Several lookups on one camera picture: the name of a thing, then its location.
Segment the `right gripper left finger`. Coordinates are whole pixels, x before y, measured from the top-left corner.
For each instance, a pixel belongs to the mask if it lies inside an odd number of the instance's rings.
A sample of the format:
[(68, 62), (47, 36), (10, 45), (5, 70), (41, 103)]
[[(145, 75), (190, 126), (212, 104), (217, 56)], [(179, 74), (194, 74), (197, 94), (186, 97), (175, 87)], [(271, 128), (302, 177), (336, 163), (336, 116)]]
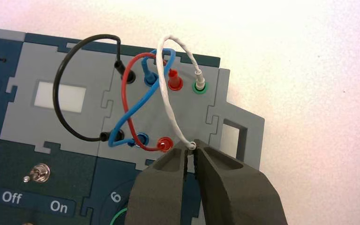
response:
[(187, 150), (172, 149), (139, 173), (130, 192), (125, 224), (180, 224), (187, 154)]

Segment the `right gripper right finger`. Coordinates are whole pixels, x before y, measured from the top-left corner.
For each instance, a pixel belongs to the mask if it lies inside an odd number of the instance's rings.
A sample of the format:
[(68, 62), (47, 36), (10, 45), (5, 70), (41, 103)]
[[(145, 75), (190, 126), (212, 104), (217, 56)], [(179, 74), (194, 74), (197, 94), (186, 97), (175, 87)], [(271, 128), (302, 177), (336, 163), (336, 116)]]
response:
[(286, 225), (277, 190), (261, 171), (196, 139), (194, 165), (208, 225)]

